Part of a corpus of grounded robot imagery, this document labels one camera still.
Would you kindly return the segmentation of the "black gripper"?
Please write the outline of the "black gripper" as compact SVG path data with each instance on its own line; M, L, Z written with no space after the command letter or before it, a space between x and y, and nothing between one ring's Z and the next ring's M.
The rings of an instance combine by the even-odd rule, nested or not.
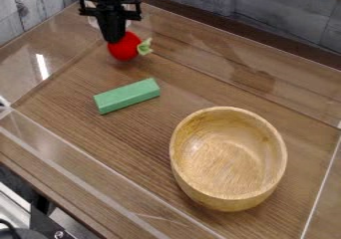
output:
M98 0L79 0L79 13L82 16L96 17L103 37L107 42L115 43L126 35L126 20L140 21L143 19L142 2L139 0L119 0L114 4L104 4Z

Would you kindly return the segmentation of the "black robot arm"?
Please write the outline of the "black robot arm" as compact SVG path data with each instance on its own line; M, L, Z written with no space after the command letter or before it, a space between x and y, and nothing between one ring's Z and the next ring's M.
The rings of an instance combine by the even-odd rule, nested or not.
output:
M79 5L79 14L96 18L108 43L118 43L123 39L127 21L142 20L139 0L79 0Z

